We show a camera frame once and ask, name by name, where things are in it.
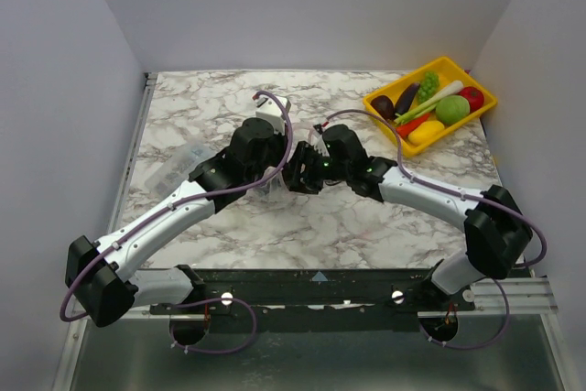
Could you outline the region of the clear zip top bag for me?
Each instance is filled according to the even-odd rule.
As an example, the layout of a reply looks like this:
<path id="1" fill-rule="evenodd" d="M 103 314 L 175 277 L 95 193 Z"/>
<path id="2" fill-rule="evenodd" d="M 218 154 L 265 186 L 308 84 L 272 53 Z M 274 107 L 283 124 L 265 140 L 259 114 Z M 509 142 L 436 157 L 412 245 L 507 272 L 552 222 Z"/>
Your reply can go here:
<path id="1" fill-rule="evenodd" d="M 317 141 L 318 135 L 312 123 L 293 123 L 292 128 L 293 145 L 291 148 L 291 155 L 293 155 L 298 142 L 306 141 L 313 145 Z M 281 172 L 264 185 L 253 189 L 253 194 L 261 200 L 271 203 L 283 202 L 290 195 Z"/>

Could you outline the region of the red toy chili pepper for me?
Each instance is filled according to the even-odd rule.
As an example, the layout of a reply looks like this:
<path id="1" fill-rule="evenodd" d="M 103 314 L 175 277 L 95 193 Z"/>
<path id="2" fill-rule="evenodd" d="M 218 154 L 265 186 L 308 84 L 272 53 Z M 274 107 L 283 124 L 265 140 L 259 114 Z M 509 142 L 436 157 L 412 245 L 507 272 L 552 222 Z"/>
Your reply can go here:
<path id="1" fill-rule="evenodd" d="M 408 136 L 416 130 L 419 126 L 425 123 L 430 117 L 430 113 L 423 114 L 410 122 L 400 125 L 396 128 L 397 133 L 403 138 L 407 139 Z"/>

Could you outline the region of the toy green onion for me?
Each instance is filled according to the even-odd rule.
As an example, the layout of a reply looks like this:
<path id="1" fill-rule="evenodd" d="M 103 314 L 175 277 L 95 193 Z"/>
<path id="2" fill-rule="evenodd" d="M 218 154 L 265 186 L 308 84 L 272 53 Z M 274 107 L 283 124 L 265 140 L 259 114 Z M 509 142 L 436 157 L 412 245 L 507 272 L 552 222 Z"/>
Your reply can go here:
<path id="1" fill-rule="evenodd" d="M 456 92 L 460 92 L 463 89 L 463 87 L 464 87 L 464 84 L 463 84 L 462 81 L 453 81 L 453 82 L 451 82 L 450 84 L 448 84 L 447 86 L 445 86 L 443 89 L 441 89 L 432 98 L 430 98 L 429 100 L 427 100 L 423 104 L 420 104 L 417 107 L 409 110 L 405 114 L 397 117 L 394 120 L 394 122 L 396 124 L 399 124 L 399 123 L 406 122 L 408 119 L 412 119 L 413 117 L 417 116 L 421 112 L 429 109 L 433 104 L 437 103 L 438 101 L 440 101 L 441 99 L 445 98 L 446 96 L 453 95 Z"/>

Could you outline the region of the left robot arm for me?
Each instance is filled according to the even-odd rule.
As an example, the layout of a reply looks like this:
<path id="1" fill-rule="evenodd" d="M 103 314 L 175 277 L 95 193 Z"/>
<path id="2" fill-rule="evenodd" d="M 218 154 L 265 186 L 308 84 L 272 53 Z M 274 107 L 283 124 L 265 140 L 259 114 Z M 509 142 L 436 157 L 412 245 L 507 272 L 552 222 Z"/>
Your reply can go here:
<path id="1" fill-rule="evenodd" d="M 98 327 L 123 317 L 146 289 L 135 272 L 173 238 L 212 217 L 269 180 L 287 162 L 293 141 L 288 116 L 251 117 L 228 147 L 201 162 L 172 194 L 124 228 L 92 242 L 82 235 L 68 248 L 66 296 Z"/>

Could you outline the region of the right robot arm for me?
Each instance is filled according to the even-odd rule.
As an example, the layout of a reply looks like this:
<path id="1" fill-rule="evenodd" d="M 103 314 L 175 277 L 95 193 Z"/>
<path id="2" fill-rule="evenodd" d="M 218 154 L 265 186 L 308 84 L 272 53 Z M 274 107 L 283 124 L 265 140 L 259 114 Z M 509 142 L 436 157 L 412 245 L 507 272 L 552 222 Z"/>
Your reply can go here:
<path id="1" fill-rule="evenodd" d="M 444 309 L 474 282 L 507 278 L 532 238 L 506 189 L 460 189 L 408 177 L 396 161 L 368 155 L 346 125 L 326 129 L 319 147 L 298 142 L 283 179 L 289 190 L 305 194 L 319 193 L 328 181 L 344 182 L 359 196 L 406 205 L 463 232 L 464 249 L 437 263 L 416 288 L 432 310 Z"/>

